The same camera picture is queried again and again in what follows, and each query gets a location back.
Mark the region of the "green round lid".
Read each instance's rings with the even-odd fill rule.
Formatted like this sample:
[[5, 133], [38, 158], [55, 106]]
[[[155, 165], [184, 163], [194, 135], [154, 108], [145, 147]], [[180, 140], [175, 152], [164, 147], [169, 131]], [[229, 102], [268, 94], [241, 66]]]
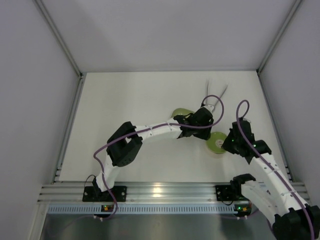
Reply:
[[224, 154], [226, 151], [222, 148], [222, 145], [226, 138], [227, 135], [223, 132], [211, 132], [210, 138], [205, 142], [206, 147], [214, 154]]

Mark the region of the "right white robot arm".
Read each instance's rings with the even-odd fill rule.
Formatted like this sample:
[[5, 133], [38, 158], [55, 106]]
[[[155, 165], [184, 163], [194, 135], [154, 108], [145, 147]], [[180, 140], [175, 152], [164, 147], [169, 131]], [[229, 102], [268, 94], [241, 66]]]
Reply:
[[268, 220], [278, 240], [316, 240], [320, 236], [320, 208], [310, 205], [278, 167], [271, 149], [255, 140], [244, 118], [232, 123], [222, 148], [245, 158], [248, 173], [230, 184], [235, 196], [250, 200]]

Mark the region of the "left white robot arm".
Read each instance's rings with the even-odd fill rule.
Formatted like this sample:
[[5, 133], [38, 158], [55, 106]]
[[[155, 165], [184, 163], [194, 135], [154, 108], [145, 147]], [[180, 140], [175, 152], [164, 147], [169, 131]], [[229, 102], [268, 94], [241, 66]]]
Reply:
[[94, 199], [108, 198], [121, 168], [131, 164], [145, 143], [194, 136], [208, 140], [214, 123], [214, 106], [204, 105], [194, 113], [176, 115], [165, 122], [135, 126], [123, 123], [107, 140], [105, 162], [100, 162], [101, 172], [92, 182]]

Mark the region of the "metal tongs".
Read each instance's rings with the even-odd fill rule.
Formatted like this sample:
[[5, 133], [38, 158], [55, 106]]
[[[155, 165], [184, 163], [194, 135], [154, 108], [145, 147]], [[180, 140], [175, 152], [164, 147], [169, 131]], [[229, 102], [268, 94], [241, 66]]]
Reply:
[[[215, 81], [212, 78], [208, 78], [206, 80], [205, 96], [216, 95], [221, 99], [224, 93], [226, 92], [227, 88], [228, 88], [227, 83], [219, 80]], [[212, 106], [216, 106], [218, 102], [219, 102], [218, 99], [212, 96], [208, 97], [204, 101], [206, 105], [212, 105]]]

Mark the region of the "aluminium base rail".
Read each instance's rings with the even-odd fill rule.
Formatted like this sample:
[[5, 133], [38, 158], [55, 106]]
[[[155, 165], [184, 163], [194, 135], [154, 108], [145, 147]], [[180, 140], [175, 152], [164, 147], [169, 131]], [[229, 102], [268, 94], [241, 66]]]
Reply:
[[[126, 186], [126, 202], [133, 204], [206, 204], [217, 201], [216, 188], [210, 182], [117, 182]], [[55, 182], [41, 187], [38, 203], [80, 203], [85, 183]]]

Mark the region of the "steel bowl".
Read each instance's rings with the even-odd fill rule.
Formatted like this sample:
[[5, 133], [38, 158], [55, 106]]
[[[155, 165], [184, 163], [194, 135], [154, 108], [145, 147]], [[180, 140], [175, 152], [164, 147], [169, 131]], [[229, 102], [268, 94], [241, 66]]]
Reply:
[[210, 158], [213, 158], [213, 159], [222, 159], [226, 155], [225, 152], [224, 153], [215, 153], [207, 147], [205, 148], [205, 152]]

